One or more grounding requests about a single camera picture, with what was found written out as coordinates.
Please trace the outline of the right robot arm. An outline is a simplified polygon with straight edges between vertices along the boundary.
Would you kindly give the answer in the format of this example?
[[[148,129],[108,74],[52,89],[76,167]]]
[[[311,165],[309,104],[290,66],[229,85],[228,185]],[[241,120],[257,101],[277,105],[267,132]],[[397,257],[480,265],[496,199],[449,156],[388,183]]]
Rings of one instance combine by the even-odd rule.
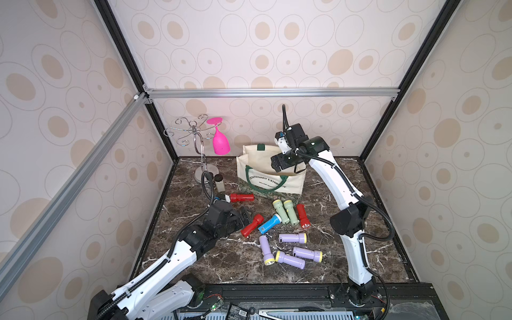
[[[308,137],[298,123],[289,125],[285,105],[282,106],[282,114],[282,130],[275,135],[281,152],[271,157],[271,167],[279,173],[304,163],[314,169],[329,188],[339,208],[339,213],[330,217],[330,224],[340,235],[345,249],[348,263],[347,297],[351,304],[362,307],[377,294],[377,284],[384,283],[368,264],[365,240],[390,241],[395,236],[394,226],[387,214],[349,181],[325,140],[320,136]],[[365,222],[372,209],[385,221],[389,231],[387,236],[379,237],[365,232]]]

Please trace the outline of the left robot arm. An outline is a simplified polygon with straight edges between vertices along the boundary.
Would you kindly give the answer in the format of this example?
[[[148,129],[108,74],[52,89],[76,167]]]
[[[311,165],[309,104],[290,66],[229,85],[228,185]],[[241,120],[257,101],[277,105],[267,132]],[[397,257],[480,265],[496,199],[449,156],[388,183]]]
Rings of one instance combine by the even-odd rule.
[[[244,207],[235,209],[215,199],[212,173],[203,172],[201,187],[209,198],[205,210],[178,231],[171,248],[143,273],[113,293],[97,293],[89,304],[88,319],[159,319],[200,295],[201,284],[194,277],[172,287],[169,283],[220,239],[248,226],[250,216]]]

